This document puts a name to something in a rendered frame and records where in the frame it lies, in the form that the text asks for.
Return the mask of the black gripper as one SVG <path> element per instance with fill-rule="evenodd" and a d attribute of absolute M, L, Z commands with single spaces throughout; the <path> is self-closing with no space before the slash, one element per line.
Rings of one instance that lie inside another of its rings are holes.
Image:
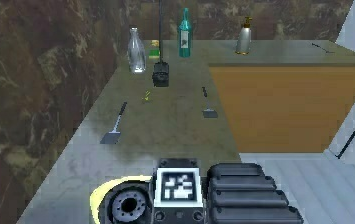
<path fill-rule="evenodd" d="M 100 224 L 151 224 L 149 184 L 129 181 L 110 189 L 99 205 Z"/>

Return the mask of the black box with pole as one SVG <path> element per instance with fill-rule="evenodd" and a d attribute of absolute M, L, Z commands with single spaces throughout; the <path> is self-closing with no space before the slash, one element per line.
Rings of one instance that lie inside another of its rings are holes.
<path fill-rule="evenodd" d="M 152 81 L 155 87 L 169 86 L 169 64 L 163 60 L 162 0 L 159 0 L 159 61 L 154 64 Z"/>

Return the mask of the clear glass bottle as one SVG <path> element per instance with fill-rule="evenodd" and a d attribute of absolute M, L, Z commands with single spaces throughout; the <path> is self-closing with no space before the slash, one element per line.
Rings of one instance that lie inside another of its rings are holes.
<path fill-rule="evenodd" d="M 138 28 L 132 27 L 129 32 L 130 38 L 127 50 L 129 69 L 133 74 L 141 74 L 146 70 L 145 48 L 139 37 Z"/>

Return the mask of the teal glass bottle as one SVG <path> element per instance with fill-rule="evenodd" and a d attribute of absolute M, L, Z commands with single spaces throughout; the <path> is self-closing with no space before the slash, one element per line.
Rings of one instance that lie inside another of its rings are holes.
<path fill-rule="evenodd" d="M 189 9 L 183 9 L 183 18 L 178 28 L 179 56 L 187 58 L 191 54 L 191 24 L 189 22 Z"/>

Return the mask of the silver spray bottle gold top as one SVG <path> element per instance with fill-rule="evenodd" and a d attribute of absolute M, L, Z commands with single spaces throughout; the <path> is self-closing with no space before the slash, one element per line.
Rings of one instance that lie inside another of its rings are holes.
<path fill-rule="evenodd" d="M 247 55 L 250 52 L 250 44 L 251 44 L 251 20 L 250 16 L 245 17 L 245 22 L 242 25 L 240 30 L 238 40 L 236 43 L 235 53 Z"/>

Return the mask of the thin black utensil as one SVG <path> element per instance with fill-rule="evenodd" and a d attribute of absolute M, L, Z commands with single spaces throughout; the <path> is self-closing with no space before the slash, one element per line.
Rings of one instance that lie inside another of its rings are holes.
<path fill-rule="evenodd" d="M 313 42 L 311 42 L 311 45 L 314 46 L 314 47 L 316 47 L 316 48 L 319 48 L 319 49 L 323 50 L 323 51 L 324 51 L 325 53 L 327 53 L 327 54 L 333 54 L 333 53 L 335 53 L 334 51 L 330 51 L 330 50 L 328 50 L 328 49 L 326 49 L 326 48 L 324 48 L 324 47 L 321 47 L 320 45 L 315 44 L 315 43 L 313 43 Z"/>

